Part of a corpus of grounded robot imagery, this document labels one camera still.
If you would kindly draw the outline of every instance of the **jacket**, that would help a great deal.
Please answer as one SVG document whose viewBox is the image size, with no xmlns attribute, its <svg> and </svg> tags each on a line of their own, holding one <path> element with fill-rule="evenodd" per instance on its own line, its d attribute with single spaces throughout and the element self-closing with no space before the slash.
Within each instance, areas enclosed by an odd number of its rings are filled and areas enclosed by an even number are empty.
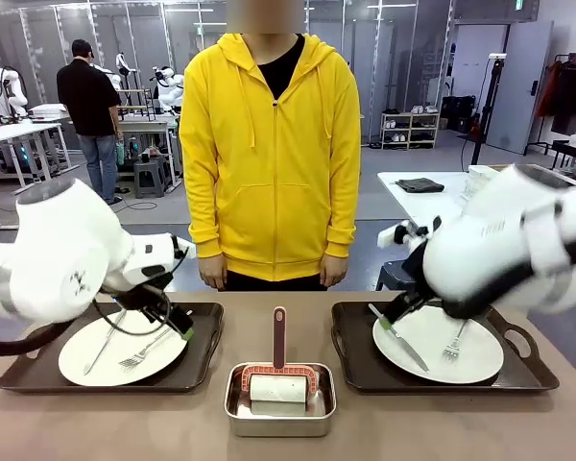
<svg viewBox="0 0 576 461">
<path fill-rule="evenodd" d="M 180 141 L 199 257 L 279 281 L 347 257 L 360 174 L 358 91 L 347 63 L 316 36 L 276 101 L 240 35 L 185 69 Z"/>
</svg>

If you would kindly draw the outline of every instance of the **black shirt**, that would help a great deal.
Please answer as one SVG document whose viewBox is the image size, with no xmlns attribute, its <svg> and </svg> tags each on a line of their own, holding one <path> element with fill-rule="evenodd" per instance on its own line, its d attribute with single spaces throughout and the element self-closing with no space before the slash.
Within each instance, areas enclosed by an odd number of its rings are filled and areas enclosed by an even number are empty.
<svg viewBox="0 0 576 461">
<path fill-rule="evenodd" d="M 305 37 L 299 34 L 295 46 L 288 50 L 283 56 L 267 64 L 258 65 L 260 72 L 262 72 L 276 100 L 278 100 L 279 96 L 288 88 L 304 47 Z"/>
<path fill-rule="evenodd" d="M 77 134 L 115 133 L 108 108 L 121 100 L 107 75 L 83 60 L 73 60 L 58 72 L 58 98 L 66 106 Z"/>
</svg>

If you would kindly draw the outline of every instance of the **brown tray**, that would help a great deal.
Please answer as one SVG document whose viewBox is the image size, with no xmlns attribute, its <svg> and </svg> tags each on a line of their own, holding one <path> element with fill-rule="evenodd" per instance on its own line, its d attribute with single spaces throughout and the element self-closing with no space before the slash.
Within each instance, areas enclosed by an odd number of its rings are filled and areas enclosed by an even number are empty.
<svg viewBox="0 0 576 461">
<path fill-rule="evenodd" d="M 373 303 L 383 311 L 385 303 Z M 332 308 L 331 336 L 339 354 L 346 384 L 357 392 L 371 394 L 398 393 L 536 393 L 556 389 L 559 380 L 541 361 L 538 345 L 523 328 L 509 324 L 494 309 L 486 316 L 474 319 L 497 338 L 504 353 L 499 373 L 475 384 L 442 384 L 411 375 L 390 362 L 375 346 L 372 337 L 375 316 L 368 303 L 337 303 Z M 515 344 L 504 338 L 508 331 L 522 336 L 531 349 L 524 358 Z"/>
<path fill-rule="evenodd" d="M 61 375 L 58 367 L 61 348 L 77 331 L 100 318 L 96 309 L 90 307 L 62 336 L 42 348 L 36 358 L 17 357 L 0 377 L 0 389 L 20 394 L 191 392 L 203 383 L 211 357 L 220 342 L 224 309 L 217 303 L 176 303 L 175 306 L 193 311 L 194 336 L 171 365 L 153 376 L 125 386 L 86 387 L 73 384 Z M 101 308 L 107 314 L 117 310 L 111 303 L 101 304 Z"/>
</svg>

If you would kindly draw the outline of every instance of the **hoodie zipper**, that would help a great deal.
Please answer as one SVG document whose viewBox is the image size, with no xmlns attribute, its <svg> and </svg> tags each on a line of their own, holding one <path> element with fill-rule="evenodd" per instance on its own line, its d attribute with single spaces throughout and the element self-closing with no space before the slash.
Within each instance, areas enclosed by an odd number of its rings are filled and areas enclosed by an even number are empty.
<svg viewBox="0 0 576 461">
<path fill-rule="evenodd" d="M 273 150 L 274 150 L 274 173 L 273 173 L 273 188 L 274 188 L 274 203 L 276 209 L 275 216 L 275 227 L 274 227 L 274 242 L 273 242 L 273 279 L 276 279 L 276 266 L 277 266 L 277 240 L 278 240 L 278 227 L 279 227 L 279 210 L 277 209 L 277 203 L 279 202 L 278 188 L 277 185 L 277 113 L 279 111 L 279 101 L 274 99 L 273 101 Z"/>
</svg>

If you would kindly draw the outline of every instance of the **metal container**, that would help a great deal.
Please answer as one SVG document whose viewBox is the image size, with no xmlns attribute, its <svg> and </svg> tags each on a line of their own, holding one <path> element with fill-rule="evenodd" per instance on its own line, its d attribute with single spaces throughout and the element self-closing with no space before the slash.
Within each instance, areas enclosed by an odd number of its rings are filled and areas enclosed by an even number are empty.
<svg viewBox="0 0 576 461">
<path fill-rule="evenodd" d="M 239 437 L 323 437 L 330 430 L 330 419 L 337 400 L 333 374 L 320 363 L 303 363 L 318 375 L 318 391 L 307 399 L 306 415 L 298 417 L 255 415 L 247 392 L 241 391 L 241 375 L 251 363 L 241 363 L 230 372 L 224 409 L 232 432 Z"/>
</svg>

